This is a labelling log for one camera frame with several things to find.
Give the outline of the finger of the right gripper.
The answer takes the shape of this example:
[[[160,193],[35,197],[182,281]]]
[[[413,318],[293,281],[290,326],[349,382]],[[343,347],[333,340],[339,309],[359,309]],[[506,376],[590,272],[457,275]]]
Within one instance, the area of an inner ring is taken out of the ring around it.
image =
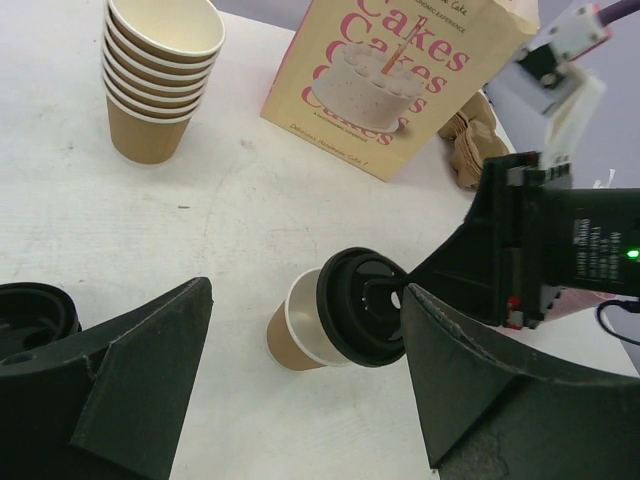
[[[494,221],[466,221],[410,273],[386,282],[367,281],[365,305],[416,284],[476,321],[498,325],[499,252]]]

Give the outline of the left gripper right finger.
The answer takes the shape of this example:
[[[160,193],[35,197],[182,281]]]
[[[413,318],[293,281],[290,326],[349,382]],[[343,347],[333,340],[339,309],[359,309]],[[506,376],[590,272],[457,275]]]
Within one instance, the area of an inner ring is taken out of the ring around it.
[[[403,340],[431,468],[443,479],[635,479],[639,382],[540,352],[418,285]]]

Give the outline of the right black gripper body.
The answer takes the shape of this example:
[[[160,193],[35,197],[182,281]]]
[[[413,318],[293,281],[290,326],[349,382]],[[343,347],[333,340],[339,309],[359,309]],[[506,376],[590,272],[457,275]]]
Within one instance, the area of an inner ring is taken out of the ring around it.
[[[492,228],[490,325],[536,328],[563,290],[639,294],[639,191],[576,189],[534,152],[485,162],[476,195]]]

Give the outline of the single brown paper cup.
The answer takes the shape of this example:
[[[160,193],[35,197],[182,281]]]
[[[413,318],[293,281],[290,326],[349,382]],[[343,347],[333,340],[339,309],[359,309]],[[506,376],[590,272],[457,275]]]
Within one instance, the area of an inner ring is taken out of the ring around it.
[[[302,372],[351,364],[327,336],[316,301],[320,268],[300,274],[291,284],[266,329],[271,357],[288,370]]]

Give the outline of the black coffee cup lid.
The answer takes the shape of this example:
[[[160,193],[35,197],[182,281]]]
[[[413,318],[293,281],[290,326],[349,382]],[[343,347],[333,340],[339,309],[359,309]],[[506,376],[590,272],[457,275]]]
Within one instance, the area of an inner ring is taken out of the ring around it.
[[[333,255],[316,285],[320,322],[331,344],[349,361],[376,368],[405,354],[400,306],[407,273],[386,256],[364,247]]]

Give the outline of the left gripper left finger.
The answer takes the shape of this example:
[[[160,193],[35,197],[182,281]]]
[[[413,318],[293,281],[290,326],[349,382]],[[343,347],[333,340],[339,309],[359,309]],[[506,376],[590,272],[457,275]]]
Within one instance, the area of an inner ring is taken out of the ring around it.
[[[212,307],[196,277],[1,360],[2,477],[168,478]]]

